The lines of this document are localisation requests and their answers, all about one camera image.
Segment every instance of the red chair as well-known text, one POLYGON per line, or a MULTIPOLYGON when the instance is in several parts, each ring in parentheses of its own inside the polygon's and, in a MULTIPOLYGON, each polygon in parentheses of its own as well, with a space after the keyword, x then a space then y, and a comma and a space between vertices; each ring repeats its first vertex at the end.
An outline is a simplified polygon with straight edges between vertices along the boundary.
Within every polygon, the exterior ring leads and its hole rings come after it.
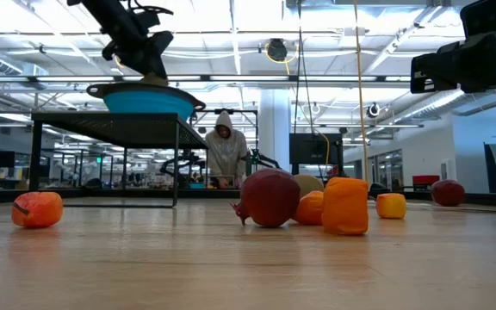
POLYGON ((431 185, 439 179, 439 176, 412 176, 412 190, 431 190, 431 185))

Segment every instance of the blue bowl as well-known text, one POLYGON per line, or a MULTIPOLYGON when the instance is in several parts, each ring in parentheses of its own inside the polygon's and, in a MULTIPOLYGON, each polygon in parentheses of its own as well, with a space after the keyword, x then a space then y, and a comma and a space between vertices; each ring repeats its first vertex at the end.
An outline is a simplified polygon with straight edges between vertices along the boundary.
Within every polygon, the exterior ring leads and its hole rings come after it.
POLYGON ((204 189, 204 183, 191 183, 190 188, 192 188, 192 189, 204 189))
POLYGON ((122 91, 103 98, 110 113, 177 113, 184 121, 193 113, 192 103, 170 94, 122 91))
POLYGON ((186 121, 206 104, 186 91, 145 83, 94 84, 87 93, 103 99, 110 113, 177 113, 186 121))

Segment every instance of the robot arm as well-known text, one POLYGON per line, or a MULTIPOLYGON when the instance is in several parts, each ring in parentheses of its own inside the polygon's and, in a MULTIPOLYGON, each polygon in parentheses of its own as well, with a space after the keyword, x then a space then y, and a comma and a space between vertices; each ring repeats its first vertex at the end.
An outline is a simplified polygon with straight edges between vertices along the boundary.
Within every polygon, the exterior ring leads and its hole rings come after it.
POLYGON ((148 29, 160 24, 158 14, 173 12, 159 7, 137 6, 125 9, 120 0, 68 0, 68 5, 83 4, 101 25, 101 33, 108 34, 112 41, 102 50, 106 60, 114 56, 123 65, 147 75, 167 79, 162 53, 173 40, 169 31, 158 32, 148 37, 148 29))

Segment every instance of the orange ball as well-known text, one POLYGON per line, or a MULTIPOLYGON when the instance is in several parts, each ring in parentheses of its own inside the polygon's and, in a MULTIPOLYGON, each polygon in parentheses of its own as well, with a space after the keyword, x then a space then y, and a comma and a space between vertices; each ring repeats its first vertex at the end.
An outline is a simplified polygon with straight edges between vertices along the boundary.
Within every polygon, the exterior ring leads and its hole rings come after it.
POLYGON ((376 212, 383 219, 403 219, 406 200, 402 194, 381 194, 376 199, 376 212))
POLYGON ((18 226, 45 228, 58 223, 62 213, 63 202, 59 194, 33 192, 16 198, 11 219, 18 226))
POLYGON ((303 196, 298 205, 298 211, 292 219, 302 225, 323 225, 321 216, 323 214, 323 198, 321 191, 312 191, 303 196))

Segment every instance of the metal table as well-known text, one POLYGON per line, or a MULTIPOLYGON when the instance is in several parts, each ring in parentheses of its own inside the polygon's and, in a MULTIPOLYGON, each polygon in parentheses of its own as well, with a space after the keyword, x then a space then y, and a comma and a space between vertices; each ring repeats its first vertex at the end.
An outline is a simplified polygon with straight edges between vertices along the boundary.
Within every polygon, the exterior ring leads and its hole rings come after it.
POLYGON ((177 114, 110 114, 92 112, 36 113, 34 121, 32 158, 30 160, 29 190, 38 190, 40 185, 40 153, 43 124, 85 135, 124 148, 122 190, 126 190, 127 149, 174 149, 173 202, 177 205, 179 150, 207 150, 204 140, 177 114))

